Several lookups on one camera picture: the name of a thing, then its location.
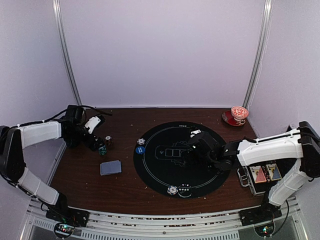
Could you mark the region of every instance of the round black poker mat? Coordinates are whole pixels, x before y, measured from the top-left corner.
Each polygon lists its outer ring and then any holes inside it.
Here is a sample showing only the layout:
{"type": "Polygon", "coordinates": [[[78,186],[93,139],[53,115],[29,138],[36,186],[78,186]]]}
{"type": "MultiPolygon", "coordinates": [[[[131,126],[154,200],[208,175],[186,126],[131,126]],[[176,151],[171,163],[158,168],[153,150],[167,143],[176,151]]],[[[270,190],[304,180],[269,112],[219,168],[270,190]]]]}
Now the round black poker mat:
{"type": "Polygon", "coordinates": [[[176,198],[197,198],[218,189],[228,178],[230,171],[183,165],[181,153],[190,149],[187,141],[192,127],[209,133],[220,145],[226,143],[206,126],[175,121],[158,125],[141,136],[145,139],[143,154],[138,154],[136,150],[140,146],[135,146],[135,169],[145,184],[156,192],[176,198]],[[170,186],[177,187],[178,194],[170,195],[167,192],[170,186]]]}

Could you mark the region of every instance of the red triangle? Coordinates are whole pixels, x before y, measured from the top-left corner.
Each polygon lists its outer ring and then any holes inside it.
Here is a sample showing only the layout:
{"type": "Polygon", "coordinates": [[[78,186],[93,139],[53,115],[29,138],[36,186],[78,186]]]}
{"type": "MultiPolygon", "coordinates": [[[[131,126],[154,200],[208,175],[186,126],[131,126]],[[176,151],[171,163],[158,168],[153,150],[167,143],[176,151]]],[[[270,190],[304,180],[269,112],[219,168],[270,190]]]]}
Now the red triangle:
{"type": "Polygon", "coordinates": [[[258,172],[258,175],[256,176],[256,179],[255,179],[255,182],[256,182],[256,183],[264,183],[264,182],[266,182],[266,181],[267,181],[267,180],[266,180],[264,171],[263,171],[262,168],[260,167],[259,172],[258,172]]]}

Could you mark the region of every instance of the robotic arm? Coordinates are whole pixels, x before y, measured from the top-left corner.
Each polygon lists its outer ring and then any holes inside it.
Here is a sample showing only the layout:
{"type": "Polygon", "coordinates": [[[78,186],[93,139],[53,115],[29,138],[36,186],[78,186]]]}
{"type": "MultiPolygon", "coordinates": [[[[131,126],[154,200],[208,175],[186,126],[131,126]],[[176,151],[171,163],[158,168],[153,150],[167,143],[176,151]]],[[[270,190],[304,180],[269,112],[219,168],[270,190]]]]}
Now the robotic arm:
{"type": "Polygon", "coordinates": [[[208,133],[195,129],[188,143],[192,148],[189,154],[196,156],[197,161],[221,171],[272,160],[296,159],[284,178],[265,193],[260,207],[240,211],[244,226],[279,215],[279,208],[288,197],[308,180],[320,177],[320,138],[306,121],[280,135],[244,139],[224,146],[216,145],[208,133]]]}
{"type": "Polygon", "coordinates": [[[46,205],[47,218],[84,227],[89,213],[69,208],[67,197],[34,175],[23,156],[24,148],[59,138],[63,138],[69,148],[80,142],[92,151],[105,147],[103,139],[93,134],[94,129],[105,121],[104,117],[93,116],[82,124],[83,113],[82,107],[69,105],[61,119],[14,128],[0,126],[0,174],[9,184],[46,205]]]}

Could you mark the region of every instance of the brown tabletop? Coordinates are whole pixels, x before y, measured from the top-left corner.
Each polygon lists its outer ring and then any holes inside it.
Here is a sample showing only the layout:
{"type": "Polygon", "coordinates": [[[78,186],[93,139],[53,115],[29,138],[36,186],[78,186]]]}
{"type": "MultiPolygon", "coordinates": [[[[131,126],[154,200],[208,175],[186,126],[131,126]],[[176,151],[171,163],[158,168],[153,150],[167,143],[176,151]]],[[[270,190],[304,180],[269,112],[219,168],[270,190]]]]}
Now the brown tabletop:
{"type": "Polygon", "coordinates": [[[51,186],[64,193],[71,207],[119,214],[176,215],[212,213],[252,207],[261,203],[249,188],[240,185],[232,170],[216,191],[200,198],[171,198],[147,187],[136,173],[133,155],[137,139],[149,129],[166,122],[186,121],[203,124],[226,142],[255,138],[247,122],[232,127],[223,122],[226,109],[218,108],[124,108],[112,109],[113,116],[95,130],[100,137],[111,135],[113,147],[105,156],[80,145],[67,149],[51,186]],[[122,173],[100,176],[100,164],[120,160],[122,173]]]}

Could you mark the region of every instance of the white poker chip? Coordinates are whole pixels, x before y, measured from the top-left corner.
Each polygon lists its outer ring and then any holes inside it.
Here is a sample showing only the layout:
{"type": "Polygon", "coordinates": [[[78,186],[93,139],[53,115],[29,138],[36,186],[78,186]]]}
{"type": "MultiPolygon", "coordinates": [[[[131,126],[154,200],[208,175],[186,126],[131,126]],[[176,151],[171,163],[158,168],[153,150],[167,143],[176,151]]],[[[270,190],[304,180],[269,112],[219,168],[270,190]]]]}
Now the white poker chip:
{"type": "Polygon", "coordinates": [[[136,141],[137,144],[139,144],[140,146],[145,145],[146,140],[144,140],[143,138],[139,138],[138,141],[136,141]]]}
{"type": "Polygon", "coordinates": [[[169,186],[166,192],[169,195],[175,195],[178,193],[178,188],[176,186],[169,186]]]}

